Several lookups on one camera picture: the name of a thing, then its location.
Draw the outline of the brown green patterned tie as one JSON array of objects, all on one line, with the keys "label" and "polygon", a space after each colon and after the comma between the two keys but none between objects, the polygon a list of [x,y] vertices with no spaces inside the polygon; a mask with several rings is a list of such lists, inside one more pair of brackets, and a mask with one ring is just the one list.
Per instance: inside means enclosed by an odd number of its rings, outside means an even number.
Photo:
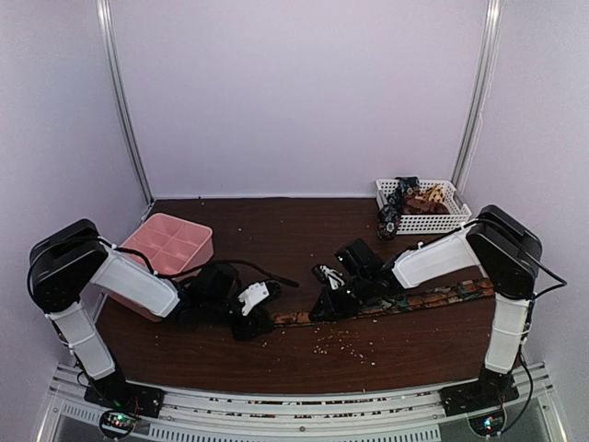
[{"label": "brown green patterned tie", "polygon": [[336,304],[329,299],[327,290],[323,290],[310,312],[274,313],[271,314],[271,321],[275,327],[303,327],[347,319],[376,318],[428,308],[442,308],[494,295],[491,280],[479,278],[430,288],[420,293],[376,297],[356,306],[337,308]]}]

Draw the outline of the right arm base board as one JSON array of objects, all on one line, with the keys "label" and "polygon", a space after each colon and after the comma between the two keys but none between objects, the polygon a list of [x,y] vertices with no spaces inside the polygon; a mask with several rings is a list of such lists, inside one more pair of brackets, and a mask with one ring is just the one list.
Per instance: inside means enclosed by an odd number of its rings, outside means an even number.
[{"label": "right arm base board", "polygon": [[463,416],[477,436],[496,436],[506,426],[505,404],[519,398],[516,386],[503,390],[481,381],[445,387],[440,398],[446,417]]}]

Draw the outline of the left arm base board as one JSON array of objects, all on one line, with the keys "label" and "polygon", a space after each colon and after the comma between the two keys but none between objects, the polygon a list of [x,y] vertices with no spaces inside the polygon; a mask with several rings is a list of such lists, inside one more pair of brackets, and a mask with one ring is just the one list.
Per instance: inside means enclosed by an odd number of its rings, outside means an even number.
[{"label": "left arm base board", "polygon": [[98,428],[111,438],[127,437],[145,418],[157,418],[163,405],[162,389],[128,383],[128,400],[107,400],[92,386],[87,386],[84,399],[105,408],[98,419]]}]

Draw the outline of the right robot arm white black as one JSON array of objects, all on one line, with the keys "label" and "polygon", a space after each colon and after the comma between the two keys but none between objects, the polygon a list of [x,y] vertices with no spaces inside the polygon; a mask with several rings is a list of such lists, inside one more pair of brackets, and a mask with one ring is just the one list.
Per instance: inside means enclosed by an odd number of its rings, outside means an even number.
[{"label": "right robot arm white black", "polygon": [[495,312],[488,350],[471,396],[493,405],[507,391],[524,338],[542,254],[540,239],[500,207],[489,204],[471,222],[385,261],[358,238],[335,256],[349,275],[317,265],[324,285],[313,322],[357,316],[370,301],[397,305],[411,289],[449,273],[476,267],[491,282]]}]

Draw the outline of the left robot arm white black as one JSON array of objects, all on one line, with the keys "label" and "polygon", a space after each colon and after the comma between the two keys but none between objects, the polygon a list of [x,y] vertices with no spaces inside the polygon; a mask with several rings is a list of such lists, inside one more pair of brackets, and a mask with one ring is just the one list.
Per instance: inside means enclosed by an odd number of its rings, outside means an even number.
[{"label": "left robot arm white black", "polygon": [[86,295],[117,295],[128,308],[189,329],[218,319],[237,339],[272,329],[261,305],[279,294],[284,281],[251,263],[249,268],[263,278],[243,285],[237,269],[246,261],[215,260],[210,253],[185,267],[186,259],[211,248],[210,232],[188,237],[195,228],[177,219],[167,233],[156,232],[150,242],[128,248],[103,238],[92,221],[81,218],[29,253],[30,298],[81,366],[90,388],[113,409],[126,407],[133,391],[87,311]]}]

